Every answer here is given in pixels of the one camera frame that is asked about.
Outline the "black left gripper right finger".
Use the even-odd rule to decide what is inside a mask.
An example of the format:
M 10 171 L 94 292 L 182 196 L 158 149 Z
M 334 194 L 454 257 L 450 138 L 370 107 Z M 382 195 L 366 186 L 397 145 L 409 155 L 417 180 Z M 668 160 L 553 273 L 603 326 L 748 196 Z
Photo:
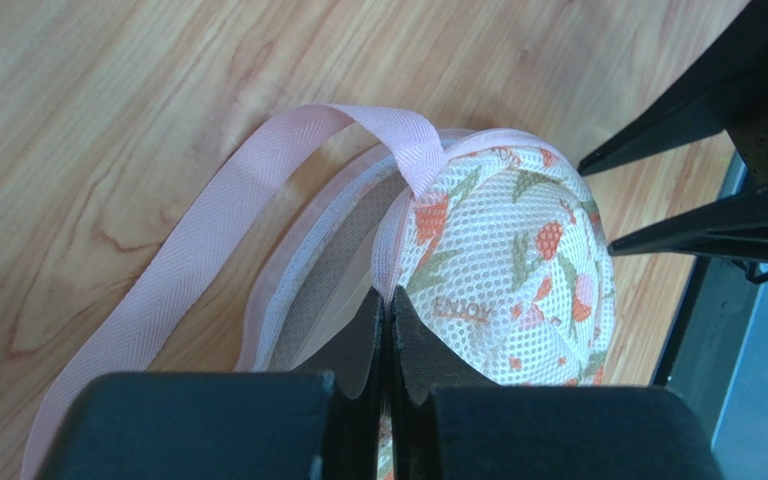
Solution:
M 391 305 L 398 479 L 719 479 L 697 418 L 642 387 L 501 386 L 397 289 Z

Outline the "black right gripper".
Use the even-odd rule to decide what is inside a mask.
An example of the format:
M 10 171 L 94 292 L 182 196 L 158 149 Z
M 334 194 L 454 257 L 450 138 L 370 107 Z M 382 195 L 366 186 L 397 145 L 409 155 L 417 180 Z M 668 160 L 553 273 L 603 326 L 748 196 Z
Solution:
M 644 113 L 581 160 L 578 171 L 597 174 L 694 143 L 738 118 L 729 136 L 751 180 L 766 184 L 768 1 L 749 2 Z M 768 184 L 633 232 L 613 241 L 609 252 L 768 263 Z

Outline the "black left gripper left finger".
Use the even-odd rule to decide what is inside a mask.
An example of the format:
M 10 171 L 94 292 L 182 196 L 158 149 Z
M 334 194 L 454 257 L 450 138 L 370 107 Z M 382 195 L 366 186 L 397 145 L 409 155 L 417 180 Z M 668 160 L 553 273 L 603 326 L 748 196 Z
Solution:
M 115 373 L 70 407 L 42 479 L 372 479 L 384 306 L 289 372 Z

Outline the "floral mesh laundry bag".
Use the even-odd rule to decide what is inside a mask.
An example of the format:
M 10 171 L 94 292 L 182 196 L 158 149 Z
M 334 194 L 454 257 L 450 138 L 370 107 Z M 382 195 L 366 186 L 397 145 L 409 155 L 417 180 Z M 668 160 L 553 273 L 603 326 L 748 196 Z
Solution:
M 558 150 L 512 129 L 440 131 L 409 110 L 302 106 L 231 156 L 53 381 L 23 478 L 38 477 L 78 393 L 104 374 L 146 369 L 291 174 L 354 123 L 377 144 L 340 172 L 392 165 L 406 183 L 372 235 L 363 285 L 385 300 L 403 288 L 423 323 L 497 384 L 599 382 L 616 321 L 613 267 L 591 191 Z M 317 324 L 291 368 L 365 291 L 329 304 L 336 315 Z

